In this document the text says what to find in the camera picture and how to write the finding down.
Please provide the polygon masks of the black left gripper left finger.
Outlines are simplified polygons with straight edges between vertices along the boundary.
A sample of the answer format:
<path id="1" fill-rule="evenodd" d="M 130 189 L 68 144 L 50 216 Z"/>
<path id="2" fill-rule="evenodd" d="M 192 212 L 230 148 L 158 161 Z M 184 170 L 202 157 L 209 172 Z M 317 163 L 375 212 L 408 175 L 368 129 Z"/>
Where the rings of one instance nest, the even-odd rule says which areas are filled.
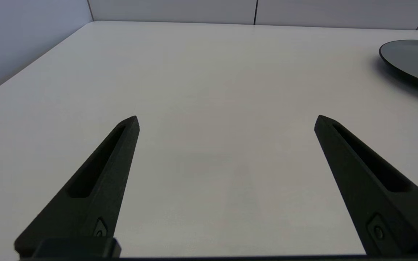
<path id="1" fill-rule="evenodd" d="M 20 258 L 118 258 L 114 238 L 138 140 L 136 116 L 107 135 L 14 242 Z"/>

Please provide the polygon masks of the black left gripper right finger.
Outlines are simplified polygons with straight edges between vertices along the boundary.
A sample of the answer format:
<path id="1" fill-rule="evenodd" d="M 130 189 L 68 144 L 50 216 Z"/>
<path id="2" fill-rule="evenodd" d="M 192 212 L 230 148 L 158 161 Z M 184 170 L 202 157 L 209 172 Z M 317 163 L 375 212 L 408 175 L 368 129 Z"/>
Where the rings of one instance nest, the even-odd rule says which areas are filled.
<path id="1" fill-rule="evenodd" d="M 418 186 L 338 121 L 315 134 L 368 256 L 418 257 Z"/>

